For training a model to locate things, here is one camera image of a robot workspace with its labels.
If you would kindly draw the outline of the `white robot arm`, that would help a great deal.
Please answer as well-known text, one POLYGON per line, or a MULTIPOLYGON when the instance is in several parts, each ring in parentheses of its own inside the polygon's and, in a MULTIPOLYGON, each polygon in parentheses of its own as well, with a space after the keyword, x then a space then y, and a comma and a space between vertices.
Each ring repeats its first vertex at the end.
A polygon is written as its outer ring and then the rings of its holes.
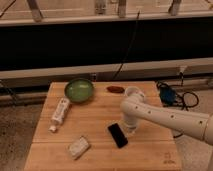
POLYGON ((133 93, 121 102, 125 126, 135 129, 144 119, 181 132, 213 146, 213 116, 146 104, 140 94, 133 93))

